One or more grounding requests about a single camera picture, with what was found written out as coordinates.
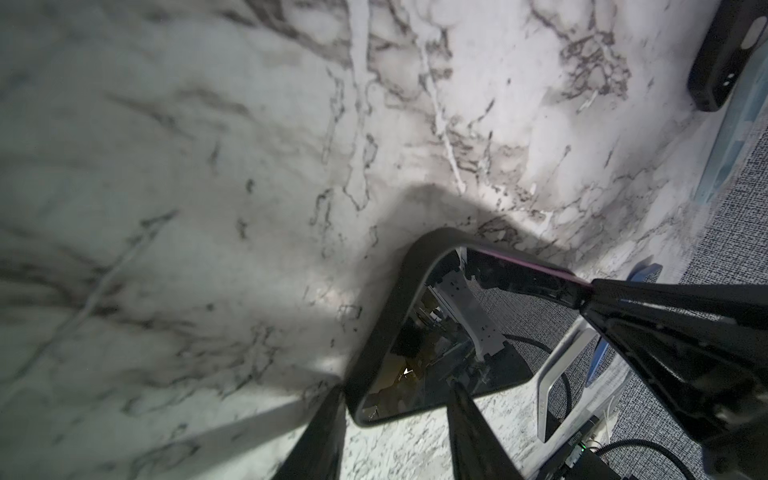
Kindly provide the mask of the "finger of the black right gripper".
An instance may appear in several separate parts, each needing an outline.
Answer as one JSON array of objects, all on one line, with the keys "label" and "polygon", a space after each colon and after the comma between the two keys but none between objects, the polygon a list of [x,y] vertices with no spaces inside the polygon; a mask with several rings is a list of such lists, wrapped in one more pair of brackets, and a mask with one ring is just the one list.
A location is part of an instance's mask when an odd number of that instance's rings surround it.
[{"label": "finger of the black right gripper", "polygon": [[766,441],[766,286],[596,280],[581,313],[693,440]]}]

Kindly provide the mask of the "purple phone black screen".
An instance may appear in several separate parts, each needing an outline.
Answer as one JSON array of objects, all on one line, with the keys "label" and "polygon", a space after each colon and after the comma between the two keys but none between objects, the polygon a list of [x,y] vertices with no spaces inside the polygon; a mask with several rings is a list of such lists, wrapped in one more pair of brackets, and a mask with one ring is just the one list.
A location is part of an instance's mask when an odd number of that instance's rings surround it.
[{"label": "purple phone black screen", "polygon": [[571,273],[520,255],[458,247],[410,270],[393,290],[350,389],[354,419],[373,426],[532,380],[588,292]]}]

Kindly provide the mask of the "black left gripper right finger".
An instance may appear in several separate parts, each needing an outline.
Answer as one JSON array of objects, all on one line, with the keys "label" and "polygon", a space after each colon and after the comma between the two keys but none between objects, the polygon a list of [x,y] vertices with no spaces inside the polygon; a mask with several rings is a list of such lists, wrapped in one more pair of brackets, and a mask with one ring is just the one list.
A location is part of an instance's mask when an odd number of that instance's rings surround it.
[{"label": "black left gripper right finger", "polygon": [[452,383],[447,417],[456,480],[523,480],[461,383]]}]

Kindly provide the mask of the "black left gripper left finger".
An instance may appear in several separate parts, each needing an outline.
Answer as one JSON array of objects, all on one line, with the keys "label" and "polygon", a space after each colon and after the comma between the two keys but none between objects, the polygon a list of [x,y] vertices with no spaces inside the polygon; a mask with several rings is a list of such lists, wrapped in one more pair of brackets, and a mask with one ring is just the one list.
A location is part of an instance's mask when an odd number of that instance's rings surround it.
[{"label": "black left gripper left finger", "polygon": [[345,415],[343,387],[335,386],[273,479],[339,479],[347,427]]}]

